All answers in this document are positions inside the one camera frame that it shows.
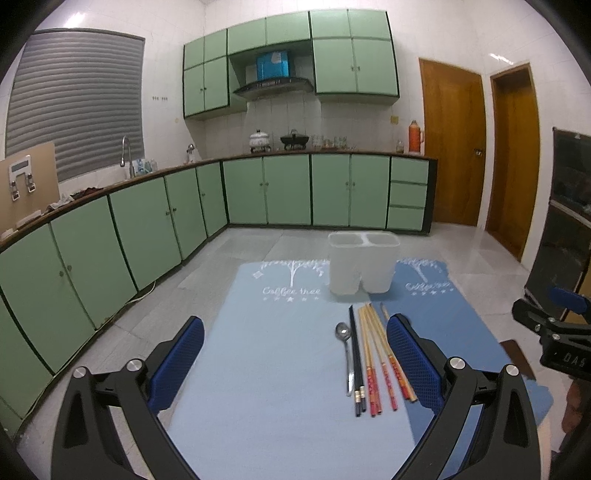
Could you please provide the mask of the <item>right hand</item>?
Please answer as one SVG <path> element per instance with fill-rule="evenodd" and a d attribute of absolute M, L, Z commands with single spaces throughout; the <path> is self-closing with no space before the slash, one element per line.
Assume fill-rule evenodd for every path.
<path fill-rule="evenodd" d="M 566 408 L 562 419 L 562 430 L 572 433 L 583 419 L 590 401 L 590 382 L 574 379 L 566 395 Z"/>

